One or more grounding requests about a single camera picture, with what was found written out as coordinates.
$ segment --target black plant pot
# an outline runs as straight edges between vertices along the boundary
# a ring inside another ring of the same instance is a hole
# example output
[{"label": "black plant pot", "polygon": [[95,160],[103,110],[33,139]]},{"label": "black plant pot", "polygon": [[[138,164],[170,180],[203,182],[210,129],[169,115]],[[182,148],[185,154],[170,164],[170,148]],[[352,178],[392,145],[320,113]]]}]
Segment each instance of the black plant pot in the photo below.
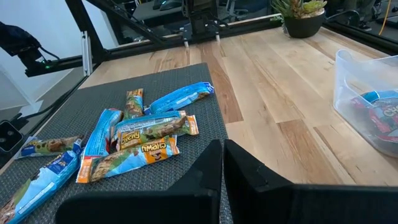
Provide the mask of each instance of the black plant pot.
[{"label": "black plant pot", "polygon": [[305,19],[285,18],[285,25],[287,32],[291,37],[306,38],[311,37],[318,32],[319,28],[322,26],[324,18],[325,13]]}]

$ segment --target gray mat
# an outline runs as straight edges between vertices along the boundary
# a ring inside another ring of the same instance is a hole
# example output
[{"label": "gray mat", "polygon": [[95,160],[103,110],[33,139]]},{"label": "gray mat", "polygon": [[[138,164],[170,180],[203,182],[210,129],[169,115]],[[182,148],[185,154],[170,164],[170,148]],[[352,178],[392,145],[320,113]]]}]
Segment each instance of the gray mat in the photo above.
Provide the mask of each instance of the gray mat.
[{"label": "gray mat", "polygon": [[[126,91],[128,90],[144,88],[144,104],[148,105],[171,91],[200,81],[211,82],[206,64],[192,65],[78,90],[37,136],[41,139],[50,139],[75,136],[86,132],[90,134],[105,108],[124,108]],[[75,174],[52,198],[34,210],[24,223],[54,223],[55,212],[62,201],[82,192],[166,190],[169,188],[184,175],[212,139],[227,138],[215,95],[188,105],[184,107],[184,110],[188,114],[196,115],[200,133],[197,136],[184,135],[177,139],[177,146],[181,151],[180,155],[92,184],[76,184]],[[53,157],[36,157],[14,161],[0,175],[0,206],[3,206],[37,169],[51,159]],[[224,181],[220,220],[221,223],[232,223]]]}]

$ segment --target wooden tabletop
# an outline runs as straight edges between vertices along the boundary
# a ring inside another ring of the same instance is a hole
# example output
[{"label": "wooden tabletop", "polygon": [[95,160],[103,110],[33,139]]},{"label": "wooden tabletop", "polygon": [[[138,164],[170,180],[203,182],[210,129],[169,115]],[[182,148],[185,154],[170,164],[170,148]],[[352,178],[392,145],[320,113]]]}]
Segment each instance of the wooden tabletop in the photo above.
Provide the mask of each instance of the wooden tabletop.
[{"label": "wooden tabletop", "polygon": [[398,160],[333,109],[339,49],[387,57],[327,29],[291,39],[276,28],[104,62],[80,88],[206,62],[229,138],[272,170],[296,183],[398,185]]}]

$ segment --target succulent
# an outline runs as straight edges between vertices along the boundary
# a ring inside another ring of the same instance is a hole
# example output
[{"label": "succulent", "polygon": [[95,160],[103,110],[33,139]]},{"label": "succulent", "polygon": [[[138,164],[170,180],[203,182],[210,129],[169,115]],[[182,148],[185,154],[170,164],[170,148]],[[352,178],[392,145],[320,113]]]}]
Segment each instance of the succulent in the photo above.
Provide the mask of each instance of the succulent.
[{"label": "succulent", "polygon": [[303,2],[303,0],[272,0],[271,6],[284,18],[294,17],[297,19],[308,18],[320,15],[324,12],[323,7],[327,1],[311,0]]}]

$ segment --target plastic bin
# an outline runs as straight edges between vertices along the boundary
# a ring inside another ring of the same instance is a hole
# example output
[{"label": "plastic bin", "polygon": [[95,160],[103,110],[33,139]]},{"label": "plastic bin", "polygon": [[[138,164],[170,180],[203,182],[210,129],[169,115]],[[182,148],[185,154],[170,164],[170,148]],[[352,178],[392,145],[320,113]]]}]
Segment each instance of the plastic bin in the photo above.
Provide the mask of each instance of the plastic bin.
[{"label": "plastic bin", "polygon": [[[386,100],[378,98],[386,96],[389,106],[381,106]],[[397,105],[398,56],[359,62],[346,50],[336,53],[333,106],[373,147],[394,157],[398,157]]]}]

